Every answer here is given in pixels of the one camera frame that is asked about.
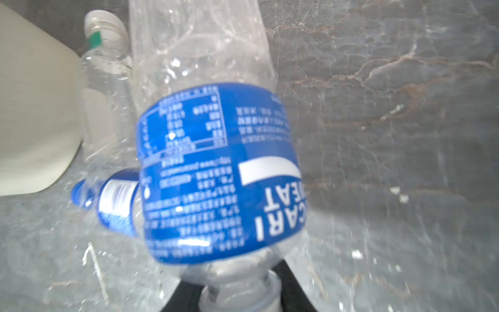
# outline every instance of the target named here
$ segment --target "bottle cap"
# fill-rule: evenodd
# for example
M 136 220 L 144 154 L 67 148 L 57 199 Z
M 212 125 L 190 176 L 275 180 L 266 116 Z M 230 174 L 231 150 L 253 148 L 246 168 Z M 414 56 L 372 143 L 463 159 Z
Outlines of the bottle cap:
M 73 189 L 71 190 L 71 201 L 75 205 L 77 205 L 77 206 L 79 206 L 81 208 L 87 209 L 87 208 L 90 208 L 90 205 L 86 205 L 86 203 L 83 204 L 81 202 L 81 192 L 82 192 L 81 188 L 85 184 L 85 181 L 86 180 L 81 180 L 80 182 L 76 183 L 75 186 L 73 186 Z M 87 190 L 87 202 L 88 201 L 90 201 L 90 202 L 93 201 L 93 198 L 94 198 L 93 191 L 91 189 L 88 189 Z
M 125 38 L 128 41 L 128 33 L 125 24 L 113 13 L 104 10 L 93 10 L 85 16 L 85 37 L 89 38 L 95 32 L 96 25 L 99 26 L 102 40 L 117 41 Z

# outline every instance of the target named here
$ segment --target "white plastic jug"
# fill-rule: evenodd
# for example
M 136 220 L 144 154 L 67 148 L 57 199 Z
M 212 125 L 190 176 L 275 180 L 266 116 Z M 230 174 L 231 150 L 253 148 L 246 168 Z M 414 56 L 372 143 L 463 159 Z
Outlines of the white plastic jug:
M 0 3 L 0 195 L 54 183 L 80 144 L 74 51 Z

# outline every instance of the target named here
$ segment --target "blue bottle cap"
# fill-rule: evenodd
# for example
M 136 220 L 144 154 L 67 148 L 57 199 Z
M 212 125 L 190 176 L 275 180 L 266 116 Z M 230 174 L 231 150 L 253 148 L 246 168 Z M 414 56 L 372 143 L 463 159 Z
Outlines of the blue bottle cap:
M 81 180 L 80 182 L 76 183 L 75 186 L 73 186 L 73 189 L 71 190 L 71 201 L 77 205 L 78 207 L 81 207 L 83 209 L 88 209 L 90 208 L 90 205 L 85 205 L 86 203 L 81 202 L 81 187 L 85 183 L 85 180 Z M 87 193 L 87 201 L 92 201 L 94 198 L 94 193 L 92 192 L 91 189 L 88 189 Z

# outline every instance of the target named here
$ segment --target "white stripe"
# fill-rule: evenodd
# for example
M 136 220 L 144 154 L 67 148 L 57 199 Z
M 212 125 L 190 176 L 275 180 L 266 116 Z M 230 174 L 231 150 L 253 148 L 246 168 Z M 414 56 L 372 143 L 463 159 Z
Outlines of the white stripe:
M 277 156 L 253 158 L 239 165 L 242 186 L 278 176 L 301 179 L 300 169 L 289 159 Z
M 123 218 L 128 217 L 137 184 L 137 181 L 109 180 L 100 194 L 99 212 Z

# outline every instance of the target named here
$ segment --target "plastic bottle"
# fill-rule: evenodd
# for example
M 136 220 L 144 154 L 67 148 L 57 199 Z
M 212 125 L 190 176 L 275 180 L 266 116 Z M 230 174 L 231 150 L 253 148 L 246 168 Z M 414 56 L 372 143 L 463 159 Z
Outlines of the plastic bottle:
M 140 164 L 135 148 L 137 113 L 131 94 L 130 43 L 123 22 L 110 12 L 89 12 L 84 27 L 90 50 L 77 70 L 76 95 L 82 148 L 91 175 L 74 187 L 71 197 L 77 206 L 97 209 L 101 222 L 110 229 L 136 235 L 141 231 L 129 228 L 130 201 L 140 197 L 135 196 Z
M 130 0 L 144 235 L 203 312 L 279 311 L 307 203 L 256 0 Z

